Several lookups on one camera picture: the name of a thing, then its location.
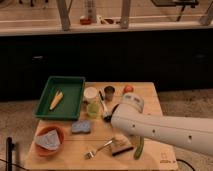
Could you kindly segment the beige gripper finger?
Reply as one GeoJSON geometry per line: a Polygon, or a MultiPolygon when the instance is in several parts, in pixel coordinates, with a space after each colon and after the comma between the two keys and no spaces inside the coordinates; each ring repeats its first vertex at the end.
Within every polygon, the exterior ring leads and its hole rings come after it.
{"type": "Polygon", "coordinates": [[[129,139],[123,134],[116,134],[113,140],[114,140],[114,143],[118,146],[126,146],[130,144],[129,139]]]}

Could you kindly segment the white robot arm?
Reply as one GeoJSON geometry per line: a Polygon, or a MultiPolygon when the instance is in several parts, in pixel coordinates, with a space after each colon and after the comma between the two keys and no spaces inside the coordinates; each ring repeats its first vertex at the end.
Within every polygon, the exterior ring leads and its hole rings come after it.
{"type": "Polygon", "coordinates": [[[213,157],[213,119],[144,114],[144,100],[125,93],[111,124],[128,133],[213,157]]]}

